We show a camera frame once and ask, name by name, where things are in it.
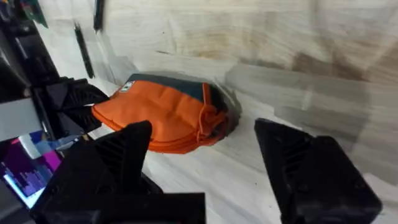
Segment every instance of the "orange fabric pouch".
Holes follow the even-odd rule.
[[[221,93],[210,84],[143,74],[132,75],[92,112],[115,131],[148,120],[149,150],[176,154],[213,145],[225,136],[228,122]]]

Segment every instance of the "dark gray fabric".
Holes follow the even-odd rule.
[[[176,78],[162,77],[158,75],[145,75],[145,74],[133,74],[130,76],[128,82],[144,80],[161,85],[169,86],[182,93],[188,94],[201,102],[203,102],[203,89],[201,82],[191,82],[185,80],[179,80]]]

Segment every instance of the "wooden surface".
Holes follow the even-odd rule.
[[[231,135],[184,156],[149,152],[144,168],[166,192],[206,192],[209,223],[280,223],[258,117],[337,138],[384,203],[375,223],[398,220],[395,1],[111,0],[98,35],[94,0],[40,4],[49,29],[37,27],[61,76],[86,78],[74,20],[97,75],[90,82],[107,94],[135,71],[205,78],[233,93],[242,112]]]

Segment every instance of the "screen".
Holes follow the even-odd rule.
[[[16,139],[10,144],[0,171],[18,197],[32,208],[60,163],[54,151],[31,159],[23,144]]]

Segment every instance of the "label tag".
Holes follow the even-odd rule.
[[[132,84],[134,84],[135,81],[133,82],[127,82],[126,84],[124,84],[124,86],[120,89],[119,92],[121,93],[125,93],[127,91],[129,91],[130,87],[132,87]]]

